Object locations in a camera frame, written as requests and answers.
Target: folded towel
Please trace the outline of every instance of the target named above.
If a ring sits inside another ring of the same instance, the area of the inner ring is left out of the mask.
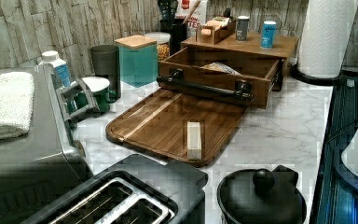
[[[0,75],[0,139],[28,133],[34,101],[34,77],[12,72]]]

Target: white countertop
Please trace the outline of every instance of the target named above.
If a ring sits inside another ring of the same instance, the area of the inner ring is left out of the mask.
[[[109,142],[105,137],[105,127],[157,89],[156,82],[141,88],[122,83],[122,96],[111,105],[109,112],[77,124],[74,138],[85,147],[87,162],[95,175],[131,154],[145,155]],[[298,172],[296,187],[307,202],[305,223],[309,222],[331,93],[332,87],[312,86],[289,77],[282,91],[270,93],[266,110],[250,110],[214,163],[200,168],[209,176],[203,189],[206,197],[205,223],[221,223],[216,193],[226,175],[241,169],[273,170],[278,165]],[[166,163],[153,154],[145,156]]]

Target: can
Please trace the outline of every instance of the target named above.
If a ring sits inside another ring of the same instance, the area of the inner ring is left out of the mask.
[[[263,49],[271,49],[274,37],[275,37],[275,31],[277,27],[276,21],[265,21],[263,25],[263,33],[261,35],[261,48]]]
[[[244,41],[248,35],[249,17],[239,16],[237,18],[236,40]]]

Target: paper towel holder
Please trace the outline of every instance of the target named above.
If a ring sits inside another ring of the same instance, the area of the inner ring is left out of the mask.
[[[336,86],[342,79],[341,73],[337,77],[330,78],[310,77],[300,72],[297,68],[297,64],[292,66],[290,74],[299,81],[316,86]]]

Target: bottle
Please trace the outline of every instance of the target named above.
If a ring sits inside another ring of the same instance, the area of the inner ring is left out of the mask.
[[[68,64],[60,58],[57,51],[51,50],[42,53],[42,62],[40,64],[43,63],[49,63],[54,67],[54,71],[64,87],[71,85],[71,73]]]

